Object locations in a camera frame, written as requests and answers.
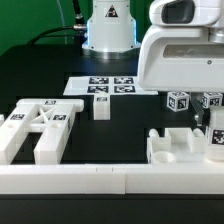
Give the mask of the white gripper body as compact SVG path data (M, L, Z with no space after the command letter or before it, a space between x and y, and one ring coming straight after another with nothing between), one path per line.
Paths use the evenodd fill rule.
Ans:
M138 61L147 90L224 92L224 0L154 0Z

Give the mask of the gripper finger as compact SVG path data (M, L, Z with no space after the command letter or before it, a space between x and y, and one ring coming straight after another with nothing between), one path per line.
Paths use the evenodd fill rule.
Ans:
M198 126L203 125L204 108L201 103L202 97L203 97L202 93L196 93L196 92L190 93L191 105L193 106L193 108L196 112L194 119L197 122Z

